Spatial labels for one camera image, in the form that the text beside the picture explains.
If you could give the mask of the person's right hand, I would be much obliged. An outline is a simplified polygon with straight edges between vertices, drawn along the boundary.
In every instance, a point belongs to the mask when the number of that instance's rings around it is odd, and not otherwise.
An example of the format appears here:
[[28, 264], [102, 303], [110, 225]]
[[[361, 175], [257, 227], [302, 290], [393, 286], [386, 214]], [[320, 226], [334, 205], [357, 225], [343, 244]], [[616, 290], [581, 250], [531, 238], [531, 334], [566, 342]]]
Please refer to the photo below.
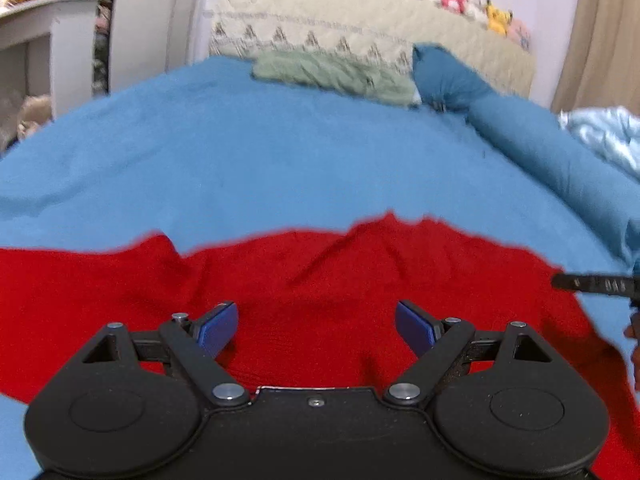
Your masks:
[[636, 334], [636, 331], [634, 330], [634, 326], [629, 325], [625, 328], [624, 330], [624, 334], [628, 339], [637, 339], [638, 335]]

